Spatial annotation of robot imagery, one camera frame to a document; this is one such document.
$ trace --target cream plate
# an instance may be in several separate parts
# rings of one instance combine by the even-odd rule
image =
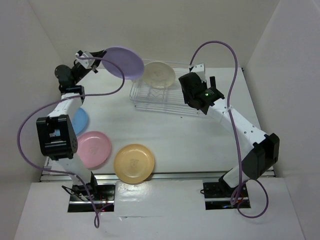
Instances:
[[[152,61],[144,66],[142,80],[155,89],[164,89],[175,82],[176,73],[168,64]]]

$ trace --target dish rack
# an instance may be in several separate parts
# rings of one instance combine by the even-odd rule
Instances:
[[[144,59],[144,64],[155,60]],[[175,72],[175,82],[162,89],[153,88],[141,78],[133,81],[130,100],[138,110],[199,116],[202,112],[185,104],[179,78],[189,72],[187,63],[161,61],[170,65]]]

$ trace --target yellow plate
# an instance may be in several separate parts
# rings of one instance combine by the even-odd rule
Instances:
[[[162,61],[152,61],[144,66],[142,80],[155,89],[170,87],[176,81],[175,70]]]
[[[140,144],[123,147],[115,156],[113,168],[117,177],[128,184],[138,184],[146,180],[155,167],[152,152]]]

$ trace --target black bracket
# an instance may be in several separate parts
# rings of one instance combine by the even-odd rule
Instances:
[[[234,188],[221,188],[219,182],[204,182],[203,183],[203,194],[205,199],[221,199],[230,198],[232,193],[237,187]],[[244,198],[248,197],[248,191],[246,185],[242,187],[241,196]]]
[[[184,103],[191,108],[201,110],[204,114],[208,113],[210,106],[218,99],[224,99],[224,95],[216,88],[216,78],[210,77],[211,87],[207,87],[206,82],[202,82],[195,72],[189,72],[179,77]]]
[[[242,171],[251,179],[258,179],[271,168],[279,157],[279,137],[272,133],[265,135],[260,143],[254,143],[253,149],[242,160]]]
[[[79,95],[84,95],[85,94],[85,88],[81,85],[74,85],[74,86],[70,86],[70,87],[65,87],[65,88],[61,88],[61,86],[59,86],[59,90],[61,95],[63,94],[79,94]],[[81,96],[81,102],[84,103],[85,101],[85,96]]]
[[[103,58],[107,53],[106,50],[97,51],[97,52],[90,52],[93,57],[96,58]],[[59,65],[54,70],[54,75],[59,80],[59,90],[61,94],[63,94],[66,89],[73,88],[76,84],[83,79],[90,71],[94,71],[97,73],[98,70],[96,69],[101,60],[95,60],[93,64],[90,66],[91,68],[87,69],[84,68],[79,62],[76,60],[73,62],[73,67],[70,68],[66,65]]]
[[[92,172],[91,172],[90,183],[87,183],[86,186],[91,194],[96,194],[98,192],[98,189],[97,189],[98,182],[97,182],[97,179],[95,178],[95,175]],[[72,190],[75,193],[81,193],[84,196],[88,195],[87,191],[83,185],[73,185]]]
[[[72,159],[78,150],[77,137],[68,115],[36,120],[41,153],[52,160]]]

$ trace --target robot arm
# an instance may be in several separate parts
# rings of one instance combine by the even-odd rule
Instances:
[[[78,51],[76,55],[102,58],[105,54],[106,51],[102,50],[93,53]],[[77,85],[77,83],[90,71],[97,73],[96,68],[99,64],[100,60],[76,59],[72,68],[66,65],[56,67],[54,74],[59,81],[61,99],[84,95],[84,87]],[[78,141],[71,124],[71,119],[84,100],[84,97],[77,97],[60,102],[48,116],[37,119],[36,128],[41,153],[57,161],[66,172],[80,176],[90,193],[95,195],[97,193],[97,180],[77,155]],[[79,195],[86,196],[85,188],[78,178],[71,175],[71,179],[72,190]]]
[[[279,138],[267,135],[252,125],[232,106],[228,109],[224,95],[217,90],[215,77],[210,77],[207,87],[205,65],[198,64],[179,78],[184,102],[190,107],[220,122],[229,132],[233,131],[230,115],[232,112],[239,140],[242,143],[242,180],[258,179],[278,161]],[[232,168],[219,179],[222,191],[234,189],[239,184],[239,166]]]

